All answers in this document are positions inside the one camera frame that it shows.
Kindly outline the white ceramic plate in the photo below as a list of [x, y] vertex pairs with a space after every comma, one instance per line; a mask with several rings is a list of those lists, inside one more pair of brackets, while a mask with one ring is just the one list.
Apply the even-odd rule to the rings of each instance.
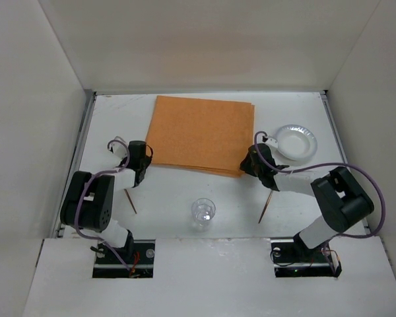
[[293, 161], [305, 161], [312, 158], [318, 148], [315, 135], [301, 125], [284, 125], [275, 133], [277, 151]]

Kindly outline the orange cloth placemat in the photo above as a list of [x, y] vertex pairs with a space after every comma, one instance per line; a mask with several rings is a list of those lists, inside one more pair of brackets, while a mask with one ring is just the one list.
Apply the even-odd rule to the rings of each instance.
[[158, 95], [146, 138], [152, 162], [238, 178], [254, 117], [249, 102]]

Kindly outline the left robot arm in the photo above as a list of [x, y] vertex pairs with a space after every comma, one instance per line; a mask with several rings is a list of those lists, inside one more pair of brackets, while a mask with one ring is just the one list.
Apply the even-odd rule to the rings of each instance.
[[125, 142], [115, 137], [107, 144], [109, 152], [120, 163], [109, 170], [96, 173], [76, 171], [63, 200], [60, 221], [83, 238], [100, 241], [118, 255], [131, 257], [133, 234], [113, 217], [114, 194], [136, 188], [145, 179], [152, 155], [145, 141]]

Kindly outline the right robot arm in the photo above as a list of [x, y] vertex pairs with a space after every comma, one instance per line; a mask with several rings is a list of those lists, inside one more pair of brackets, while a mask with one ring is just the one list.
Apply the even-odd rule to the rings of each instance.
[[374, 211], [374, 203], [345, 166], [324, 175], [314, 170], [286, 171], [277, 165], [268, 145], [258, 143], [247, 150], [240, 170], [256, 177], [276, 192], [294, 192], [313, 197], [321, 215], [293, 236], [297, 256], [308, 256], [326, 241], [342, 234]]

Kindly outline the copper fork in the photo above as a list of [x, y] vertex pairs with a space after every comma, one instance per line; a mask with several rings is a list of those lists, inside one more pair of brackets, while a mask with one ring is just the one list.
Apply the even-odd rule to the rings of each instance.
[[128, 201], [129, 201], [129, 204], [130, 204], [130, 206], [131, 206], [133, 212], [137, 215], [136, 207], [135, 207], [135, 205], [134, 205], [134, 203], [133, 203], [133, 200], [131, 199], [131, 196], [129, 195], [128, 190], [127, 190], [127, 189], [124, 189], [124, 192], [125, 192], [125, 195], [126, 195]]

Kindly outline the copper spoon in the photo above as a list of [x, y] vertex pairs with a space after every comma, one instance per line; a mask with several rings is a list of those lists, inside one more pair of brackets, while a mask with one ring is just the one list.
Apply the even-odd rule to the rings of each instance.
[[267, 200], [266, 200], [266, 202], [265, 202], [265, 205], [264, 205], [264, 207], [263, 207], [263, 210], [262, 210], [262, 212], [261, 212], [261, 214], [260, 214], [260, 217], [259, 217], [259, 220], [258, 220], [258, 224], [260, 224], [260, 223], [262, 222], [263, 217], [264, 217], [264, 215], [265, 215], [265, 213], [266, 213], [266, 211], [267, 211], [267, 208], [268, 208], [268, 206], [269, 206], [269, 204], [270, 204], [270, 201], [271, 201], [271, 199], [272, 199], [272, 196], [273, 196], [273, 190], [270, 191], [270, 193], [269, 193], [269, 195], [268, 195], [268, 198], [267, 198]]

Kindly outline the clear plastic cup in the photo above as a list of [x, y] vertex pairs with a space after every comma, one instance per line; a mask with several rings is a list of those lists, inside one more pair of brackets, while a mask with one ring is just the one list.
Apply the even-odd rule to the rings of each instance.
[[191, 206], [193, 227], [197, 231], [206, 231], [216, 213], [214, 202], [208, 198], [199, 198]]

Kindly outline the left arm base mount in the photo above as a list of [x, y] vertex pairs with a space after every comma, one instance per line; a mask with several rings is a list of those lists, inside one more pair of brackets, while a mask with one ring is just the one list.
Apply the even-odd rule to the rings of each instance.
[[148, 279], [153, 277], [155, 240], [136, 240], [131, 254], [118, 251], [119, 257], [129, 270], [120, 262], [115, 254], [102, 243], [91, 246], [95, 253], [92, 277], [95, 279]]

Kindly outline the right aluminium frame rail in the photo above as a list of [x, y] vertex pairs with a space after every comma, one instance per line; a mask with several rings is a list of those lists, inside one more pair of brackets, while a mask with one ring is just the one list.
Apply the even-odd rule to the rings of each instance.
[[323, 102], [323, 105], [324, 105], [324, 108], [325, 108], [329, 123], [331, 125], [332, 130], [333, 130], [333, 134], [335, 136], [336, 144], [337, 144], [337, 146], [339, 148], [341, 160], [343, 162], [347, 163], [348, 162], [347, 156], [345, 154], [345, 151], [344, 151], [344, 148], [343, 148], [343, 144], [341, 142], [341, 138], [339, 136], [339, 132], [337, 130], [337, 126], [336, 126], [336, 123], [335, 123], [334, 118], [333, 118], [333, 114], [332, 114], [332, 111], [331, 111], [331, 108], [330, 108], [330, 105], [329, 105], [327, 91], [326, 90], [321, 91], [320, 92], [320, 96], [321, 96], [321, 100]]

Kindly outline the aluminium frame rail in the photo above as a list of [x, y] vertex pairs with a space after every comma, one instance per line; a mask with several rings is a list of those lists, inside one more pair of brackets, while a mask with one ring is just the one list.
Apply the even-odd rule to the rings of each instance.
[[331, 125], [332, 130], [333, 130], [333, 134], [335, 136], [336, 144], [337, 144], [337, 146], [339, 148], [341, 160], [343, 162], [347, 163], [348, 162], [347, 156], [345, 154], [345, 151], [344, 151], [344, 148], [343, 148], [343, 144], [341, 142], [341, 138], [339, 136], [339, 132], [337, 130], [337, 126], [336, 126], [336, 123], [335, 123], [334, 118], [333, 118], [333, 114], [332, 114], [332, 111], [331, 111], [331, 108], [330, 108], [330, 105], [329, 105], [327, 91], [326, 90], [321, 91], [320, 92], [320, 96], [321, 96], [321, 100], [323, 102], [323, 105], [324, 105], [324, 108], [325, 108], [329, 123]]
[[65, 199], [67, 190], [69, 189], [71, 178], [72, 178], [74, 172], [76, 172], [81, 165], [81, 160], [82, 160], [84, 147], [85, 147], [85, 143], [86, 143], [86, 139], [87, 139], [87, 135], [88, 135], [88, 130], [89, 130], [90, 122], [92, 119], [92, 113], [93, 113], [94, 105], [96, 102], [96, 91], [94, 91], [92, 89], [84, 89], [84, 93], [86, 96], [86, 102], [84, 105], [81, 123], [79, 125], [76, 142], [75, 142], [75, 146], [73, 149], [73, 155], [71, 158], [71, 163], [70, 163], [69, 171], [68, 171], [67, 178], [66, 178], [63, 195], [61, 196], [61, 200], [59, 202], [59, 206], [56, 211], [55, 222], [53, 224], [52, 231], [51, 231], [52, 238], [61, 238], [63, 236], [63, 234], [61, 233], [62, 225], [61, 225], [61, 221], [60, 221], [60, 211], [63, 206], [63, 202]]

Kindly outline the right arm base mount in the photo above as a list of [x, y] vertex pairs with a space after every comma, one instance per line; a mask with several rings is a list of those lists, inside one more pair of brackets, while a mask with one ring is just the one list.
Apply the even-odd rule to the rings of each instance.
[[328, 242], [305, 254], [295, 249], [291, 238], [272, 239], [269, 255], [277, 278], [338, 278], [343, 271], [338, 253]]

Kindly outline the left aluminium frame rail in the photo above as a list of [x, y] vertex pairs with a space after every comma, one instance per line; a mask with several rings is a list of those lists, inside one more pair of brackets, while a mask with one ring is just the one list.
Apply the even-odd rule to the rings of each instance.
[[89, 130], [90, 122], [92, 119], [92, 113], [93, 113], [94, 105], [96, 102], [96, 91], [94, 91], [92, 89], [84, 89], [84, 93], [86, 96], [86, 102], [84, 105], [81, 123], [79, 125], [76, 142], [75, 142], [75, 146], [73, 149], [73, 155], [71, 158], [71, 163], [70, 163], [69, 171], [68, 171], [67, 178], [66, 178], [63, 195], [61, 196], [61, 200], [59, 202], [59, 206], [56, 211], [55, 222], [53, 224], [52, 231], [51, 231], [52, 238], [61, 238], [63, 236], [63, 234], [61, 233], [62, 225], [61, 225], [61, 221], [60, 221], [60, 211], [63, 206], [63, 202], [65, 199], [67, 190], [69, 189], [71, 178], [72, 178], [74, 172], [76, 172], [81, 165], [81, 160], [82, 160], [84, 147], [85, 147], [85, 143], [86, 143], [86, 139], [87, 139], [87, 135], [88, 135], [88, 130]]

